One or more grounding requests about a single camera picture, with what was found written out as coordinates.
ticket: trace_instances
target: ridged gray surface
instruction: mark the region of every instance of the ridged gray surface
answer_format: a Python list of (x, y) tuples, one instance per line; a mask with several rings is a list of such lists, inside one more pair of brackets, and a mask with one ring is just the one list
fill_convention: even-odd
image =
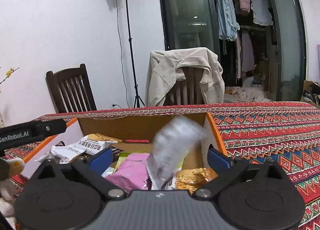
[(235, 230), (207, 201), (191, 198), (187, 191), (133, 191), (123, 201), (113, 201), (84, 230)]

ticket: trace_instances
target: light stand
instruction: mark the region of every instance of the light stand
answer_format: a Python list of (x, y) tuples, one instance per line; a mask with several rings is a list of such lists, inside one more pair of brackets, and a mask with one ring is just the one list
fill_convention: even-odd
[(130, 54), (131, 54), (132, 71), (133, 71), (133, 79), (134, 79), (134, 88), (136, 90), (136, 97), (135, 97), (135, 100), (134, 100), (134, 108), (136, 107), (136, 105), (139, 108), (140, 107), (140, 102), (139, 101), (141, 101), (143, 106), (144, 106), (144, 102), (142, 101), (142, 99), (141, 99), (141, 97), (139, 96), (139, 93), (138, 93), (138, 84), (137, 84), (137, 78), (136, 78), (136, 71), (135, 71), (135, 68), (134, 68), (134, 60), (133, 60), (133, 52), (132, 52), (132, 37), (131, 37), (130, 22), (129, 22), (128, 0), (125, 0), (125, 6), (126, 6), (126, 9), (127, 9), (128, 33), (129, 33), (129, 44), (130, 44)]

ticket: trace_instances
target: light blue dress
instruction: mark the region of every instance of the light blue dress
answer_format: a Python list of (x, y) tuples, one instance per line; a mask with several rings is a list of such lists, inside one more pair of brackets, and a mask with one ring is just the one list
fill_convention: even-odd
[(235, 41), (240, 26), (236, 21), (235, 8), (232, 0), (217, 0), (219, 38)]

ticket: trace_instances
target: yellow flower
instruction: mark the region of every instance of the yellow flower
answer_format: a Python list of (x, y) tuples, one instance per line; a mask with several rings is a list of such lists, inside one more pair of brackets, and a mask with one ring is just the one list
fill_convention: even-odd
[(11, 74), (12, 74), (12, 72), (13, 72), (13, 68), (10, 68), (7, 72), (6, 72), (6, 76), (7, 77), (10, 77), (11, 76)]

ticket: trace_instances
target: chair backrest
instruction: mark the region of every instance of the chair backrest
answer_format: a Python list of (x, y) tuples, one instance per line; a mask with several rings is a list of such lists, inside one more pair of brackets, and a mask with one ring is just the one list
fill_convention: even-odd
[(46, 77), (59, 113), (97, 110), (85, 64), (56, 73), (49, 71)]
[(183, 67), (182, 70), (186, 79), (175, 83), (165, 97), (164, 106), (204, 104), (199, 85), (202, 79), (203, 69)]

